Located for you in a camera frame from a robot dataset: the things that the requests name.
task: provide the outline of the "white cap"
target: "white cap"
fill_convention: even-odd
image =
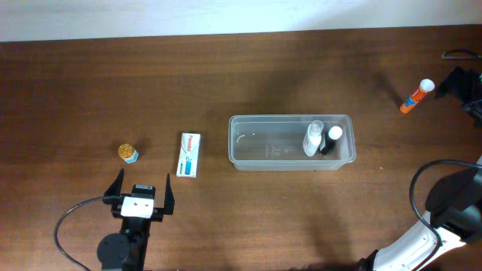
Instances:
[[[340,139],[341,135],[343,135],[343,130],[339,126],[333,126],[328,131],[328,136],[330,137],[330,139],[333,139],[333,140]]]
[[[310,136],[320,136],[323,130],[323,122],[315,120],[310,124]]]
[[[420,82],[420,90],[423,92],[430,92],[434,88],[435,88],[435,83],[430,79],[423,79],[422,82]]]

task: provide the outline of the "white wall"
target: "white wall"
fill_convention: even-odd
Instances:
[[[482,0],[0,0],[0,41],[482,23]]]

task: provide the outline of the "black bottle with white cap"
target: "black bottle with white cap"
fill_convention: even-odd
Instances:
[[[323,141],[325,144],[320,144],[320,150],[323,155],[330,154],[337,146],[337,140],[343,135],[343,130],[339,126],[333,126],[324,134]]]

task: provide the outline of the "orange bottle with white cap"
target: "orange bottle with white cap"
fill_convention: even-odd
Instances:
[[[410,97],[408,97],[407,101],[404,102],[403,105],[400,107],[400,111],[403,113],[408,113],[410,110],[412,110],[413,107],[417,103],[419,103],[423,97],[427,95],[427,93],[431,92],[435,88],[435,84],[432,80],[430,79],[423,79],[422,82],[420,82],[420,87],[418,90],[415,91]]]

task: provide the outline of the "wooden table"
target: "wooden table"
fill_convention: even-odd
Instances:
[[[36,41],[0,44],[0,261],[3,270],[77,270],[53,227],[125,168],[162,191],[181,132],[203,135],[198,178],[172,178],[175,213],[152,224],[146,269],[274,270],[351,263],[393,243],[416,218],[408,186],[424,163],[475,162],[482,129],[453,97],[398,107],[423,78],[455,68],[451,48],[482,48],[482,26]],[[240,172],[227,157],[236,114],[348,114],[357,159],[334,172]],[[140,153],[126,164],[117,147]],[[416,189],[419,207],[442,176]],[[159,192],[156,205],[162,206]],[[94,203],[59,233],[99,269],[96,248],[121,221]],[[437,260],[479,270],[482,242]]]

